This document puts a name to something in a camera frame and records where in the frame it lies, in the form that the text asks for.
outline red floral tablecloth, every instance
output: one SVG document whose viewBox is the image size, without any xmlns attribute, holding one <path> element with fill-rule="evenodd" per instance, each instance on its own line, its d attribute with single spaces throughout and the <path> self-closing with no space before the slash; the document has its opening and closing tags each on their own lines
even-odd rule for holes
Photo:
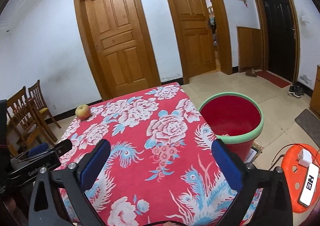
<svg viewBox="0 0 320 226">
<path fill-rule="evenodd" d="M 91 113 L 85 121 L 74 119 L 64 133 L 73 148 L 60 158 L 60 168 L 79 162 L 99 140 L 109 140 L 109 159 L 86 191 L 107 225 L 168 219 L 215 224 L 236 196 L 212 157 L 214 133 L 178 84 L 105 101 Z M 64 189 L 61 194 L 76 222 Z M 244 220 L 259 197 L 257 191 Z"/>
</svg>

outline sneaker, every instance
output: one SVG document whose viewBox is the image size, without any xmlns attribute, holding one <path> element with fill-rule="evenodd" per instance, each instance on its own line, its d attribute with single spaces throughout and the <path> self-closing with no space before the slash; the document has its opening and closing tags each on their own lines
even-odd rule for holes
<svg viewBox="0 0 320 226">
<path fill-rule="evenodd" d="M 299 86 L 299 85 L 296 85 L 296 90 L 299 90 L 299 92 L 301 93 L 301 95 L 304 95 L 304 94 L 305 94 L 304 89 L 303 89 L 301 86 Z"/>
<path fill-rule="evenodd" d="M 298 99 L 301 98 L 301 95 L 302 94 L 302 90 L 300 88 L 297 88 L 296 86 L 294 85 L 291 85 L 290 88 L 289 88 L 289 91 L 288 91 L 288 95 L 292 96 L 292 97 L 296 97 Z"/>
</svg>

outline red doormat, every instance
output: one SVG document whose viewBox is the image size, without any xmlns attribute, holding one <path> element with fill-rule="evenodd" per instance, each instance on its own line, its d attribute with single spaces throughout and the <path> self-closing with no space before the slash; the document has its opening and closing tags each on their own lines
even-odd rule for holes
<svg viewBox="0 0 320 226">
<path fill-rule="evenodd" d="M 256 72 L 256 74 L 262 78 L 265 78 L 266 80 L 268 80 L 269 82 L 272 82 L 273 84 L 277 85 L 280 88 L 284 88 L 288 85 L 290 85 L 289 82 L 267 72 L 267 71 L 258 71 Z"/>
</svg>

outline smartphone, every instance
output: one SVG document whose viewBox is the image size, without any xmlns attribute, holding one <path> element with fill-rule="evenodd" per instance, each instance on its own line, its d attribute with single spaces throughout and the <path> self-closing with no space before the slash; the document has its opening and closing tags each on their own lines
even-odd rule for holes
<svg viewBox="0 0 320 226">
<path fill-rule="evenodd" d="M 299 198 L 299 202 L 304 206 L 310 206 L 313 194 L 315 193 L 318 174 L 319 167 L 311 163 Z"/>
</svg>

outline orange stool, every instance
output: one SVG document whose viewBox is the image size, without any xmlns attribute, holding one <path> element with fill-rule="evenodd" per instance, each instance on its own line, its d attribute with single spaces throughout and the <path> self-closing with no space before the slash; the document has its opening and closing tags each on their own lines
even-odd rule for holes
<svg viewBox="0 0 320 226">
<path fill-rule="evenodd" d="M 301 144 L 306 150 L 308 150 L 314 157 L 317 154 L 317 151 L 310 145 Z M 299 145 L 294 145 L 288 149 L 281 163 L 281 167 L 284 171 L 285 178 L 288 183 L 288 188 L 291 197 L 292 211 L 294 213 L 303 213 L 310 208 L 320 196 L 320 179 L 318 175 L 317 185 L 311 204 L 309 207 L 301 205 L 298 200 L 302 187 L 307 176 L 308 168 L 298 164 L 298 154 L 301 151 L 302 147 Z M 320 163 L 320 153 L 317 156 L 317 161 Z"/>
</svg>

